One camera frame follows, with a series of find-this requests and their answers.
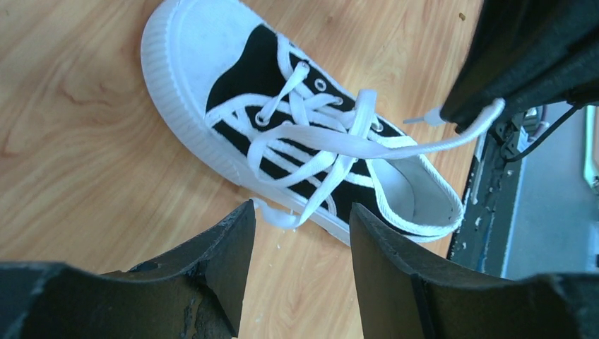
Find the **sneaker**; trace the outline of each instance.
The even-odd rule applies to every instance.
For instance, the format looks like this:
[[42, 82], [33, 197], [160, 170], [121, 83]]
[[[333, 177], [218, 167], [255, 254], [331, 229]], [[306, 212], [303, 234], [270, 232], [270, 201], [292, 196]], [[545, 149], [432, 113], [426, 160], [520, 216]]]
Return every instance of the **sneaker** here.
[[469, 136], [416, 145], [376, 114], [376, 92], [354, 97], [236, 0], [166, 0], [144, 30], [141, 63], [159, 113], [196, 157], [292, 210], [253, 198], [266, 222], [310, 219], [346, 244], [354, 203], [417, 242], [453, 232], [461, 200], [422, 153], [469, 141], [498, 115]]

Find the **black and white sneaker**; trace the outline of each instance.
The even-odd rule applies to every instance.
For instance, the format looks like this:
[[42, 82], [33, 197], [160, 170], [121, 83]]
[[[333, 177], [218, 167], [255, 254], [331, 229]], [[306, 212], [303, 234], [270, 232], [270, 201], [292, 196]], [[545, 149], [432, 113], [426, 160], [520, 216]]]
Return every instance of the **black and white sneaker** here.
[[155, 106], [195, 156], [300, 213], [255, 198], [266, 222], [311, 219], [346, 244], [353, 203], [418, 242], [453, 232], [461, 200], [422, 154], [469, 141], [502, 110], [496, 100], [467, 136], [416, 145], [376, 114], [376, 92], [353, 97], [237, 0], [166, 0], [141, 61]]

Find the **black cable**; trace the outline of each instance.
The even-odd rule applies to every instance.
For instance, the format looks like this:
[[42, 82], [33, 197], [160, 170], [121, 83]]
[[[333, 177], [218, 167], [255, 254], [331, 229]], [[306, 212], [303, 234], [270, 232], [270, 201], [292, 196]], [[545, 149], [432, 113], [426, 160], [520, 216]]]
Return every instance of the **black cable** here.
[[561, 117], [559, 117], [559, 119], [556, 120], [556, 122], [554, 122], [551, 126], [549, 126], [549, 128], [543, 134], [541, 134], [537, 138], [537, 140], [535, 140], [535, 142], [533, 142], [530, 146], [528, 146], [525, 150], [523, 150], [522, 152], [520, 152], [518, 155], [515, 155], [513, 157], [509, 157], [509, 158], [505, 159], [506, 162], [515, 162], [515, 161], [518, 161], [518, 160], [522, 160], [525, 156], [529, 155], [530, 152], [534, 151], [535, 148], [539, 147], [539, 145], [549, 135], [551, 135], [551, 133], [553, 133], [561, 124], [563, 124], [569, 117], [571, 117], [574, 113], [576, 113], [582, 107], [584, 107], [584, 105], [574, 105], [574, 106], [572, 106], [572, 108], [569, 109], [568, 112], [564, 113], [564, 115], [562, 115]]

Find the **wooden floor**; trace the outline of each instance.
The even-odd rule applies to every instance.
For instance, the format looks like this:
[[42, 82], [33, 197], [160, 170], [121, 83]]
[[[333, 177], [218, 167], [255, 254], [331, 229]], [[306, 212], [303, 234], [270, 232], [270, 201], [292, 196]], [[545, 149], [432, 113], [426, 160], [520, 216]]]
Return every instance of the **wooden floor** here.
[[[250, 197], [194, 158], [148, 97], [139, 62], [160, 0], [0, 0], [0, 259], [127, 270]], [[440, 105], [474, 0], [247, 0], [350, 91], [402, 126]], [[461, 194], [473, 144], [429, 158]], [[444, 255], [448, 240], [426, 247]], [[258, 215], [241, 338], [361, 338], [350, 250], [313, 223]]]

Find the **shoelace aglet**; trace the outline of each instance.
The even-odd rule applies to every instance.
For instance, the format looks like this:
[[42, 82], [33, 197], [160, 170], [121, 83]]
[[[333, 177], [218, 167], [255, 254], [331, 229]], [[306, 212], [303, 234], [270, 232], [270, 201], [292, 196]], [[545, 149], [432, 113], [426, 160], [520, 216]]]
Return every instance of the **shoelace aglet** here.
[[419, 118], [406, 119], [403, 121], [403, 123], [406, 125], [411, 125], [411, 124], [417, 124], [419, 122], [423, 122], [424, 120], [425, 120], [424, 117], [419, 117]]
[[429, 126], [440, 126], [445, 124], [445, 121], [441, 119], [441, 107], [435, 107], [428, 111], [423, 117], [406, 119], [403, 121], [404, 124], [417, 124], [419, 122], [426, 122]]

